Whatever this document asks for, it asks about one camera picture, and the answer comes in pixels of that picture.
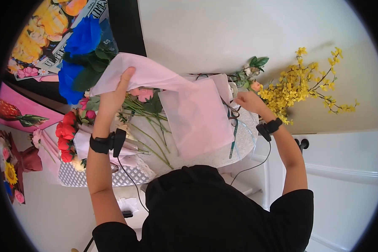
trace blue rose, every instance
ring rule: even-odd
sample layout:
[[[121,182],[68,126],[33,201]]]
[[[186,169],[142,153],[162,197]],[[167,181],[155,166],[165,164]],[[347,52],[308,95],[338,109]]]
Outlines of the blue rose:
[[[67,103],[78,104],[83,97],[84,92],[72,90],[74,79],[84,69],[83,66],[68,63],[62,60],[62,68],[58,73],[59,76],[59,93],[63,96]]]
[[[83,18],[73,29],[64,50],[73,57],[75,54],[86,54],[94,51],[101,41],[101,27],[98,18],[92,15]]]

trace red rose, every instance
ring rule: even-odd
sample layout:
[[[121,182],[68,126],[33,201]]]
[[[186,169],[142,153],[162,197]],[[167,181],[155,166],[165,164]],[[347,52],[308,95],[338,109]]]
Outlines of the red rose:
[[[58,149],[61,151],[70,149],[70,140],[59,137]]]
[[[72,140],[76,134],[76,129],[71,125],[63,124],[62,136],[64,139]]]
[[[71,160],[73,160],[73,152],[71,150],[62,150],[62,160],[63,162],[65,163],[69,163],[71,162]]]
[[[59,122],[58,125],[56,126],[56,136],[58,138],[62,137],[62,127],[63,127],[62,122]]]
[[[64,118],[63,118],[64,125],[75,125],[76,122],[77,122],[77,118],[76,118],[76,115],[73,113],[73,111],[70,111],[64,115]]]

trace poster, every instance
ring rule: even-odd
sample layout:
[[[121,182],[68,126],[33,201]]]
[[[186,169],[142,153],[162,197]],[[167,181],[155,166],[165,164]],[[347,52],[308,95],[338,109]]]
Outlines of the poster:
[[[18,38],[8,71],[17,81],[56,75],[72,29],[89,15],[108,18],[108,0],[44,0]]]

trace flower stem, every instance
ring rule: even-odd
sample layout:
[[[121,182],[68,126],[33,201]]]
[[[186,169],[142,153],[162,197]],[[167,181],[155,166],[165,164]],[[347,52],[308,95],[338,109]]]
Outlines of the flower stem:
[[[161,150],[162,155],[164,156],[165,160],[167,160],[167,162],[168,162],[168,164],[169,164],[169,161],[168,161],[168,159],[167,159],[167,157],[166,157],[164,151],[162,150],[161,146],[157,143],[157,141],[156,141],[154,138],[152,138],[152,136],[150,136],[149,134],[147,134],[147,133],[145,133],[144,131],[142,131],[141,129],[139,129],[136,125],[134,125],[134,124],[132,124],[132,123],[131,123],[130,125],[132,125],[132,126],[133,126],[134,128],[136,128],[136,129],[138,129],[141,133],[145,134],[147,137],[151,138],[151,139],[156,143],[156,145],[158,146],[158,148]]]

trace black cable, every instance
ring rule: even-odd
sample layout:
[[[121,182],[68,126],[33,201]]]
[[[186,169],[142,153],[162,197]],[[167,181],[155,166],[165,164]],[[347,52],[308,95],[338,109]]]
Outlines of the black cable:
[[[143,206],[143,208],[147,211],[147,213],[149,213],[148,209],[143,205],[143,203],[141,202],[141,198],[140,198],[140,192],[139,192],[139,188],[137,187],[136,183],[134,182],[134,180],[130,177],[130,175],[126,172],[126,170],[123,168],[123,165],[121,164],[121,161],[119,160],[119,157],[118,157],[118,161],[119,161],[119,164],[121,165],[121,168],[123,169],[123,171],[125,172],[125,174],[129,177],[129,179],[133,182],[133,184],[135,185],[136,187],[136,190],[137,190],[137,196],[139,197],[139,200],[140,200],[140,204]]]
[[[258,165],[256,165],[256,166],[254,166],[254,167],[251,167],[251,168],[249,168],[249,169],[245,169],[245,170],[242,170],[242,171],[238,172],[238,174],[237,174],[237,175],[235,176],[235,178],[232,180],[232,182],[231,182],[230,185],[232,185],[232,184],[234,183],[234,180],[237,178],[237,176],[238,176],[241,172],[243,172],[243,171],[248,171],[248,170],[250,170],[250,169],[253,169],[253,168],[255,168],[255,167],[258,167],[258,166],[262,165],[264,162],[266,162],[266,160],[269,158],[270,151],[272,151],[272,145],[271,145],[270,142],[269,142],[269,153],[267,154],[266,159],[265,159],[262,163],[260,163],[260,164],[258,164]]]

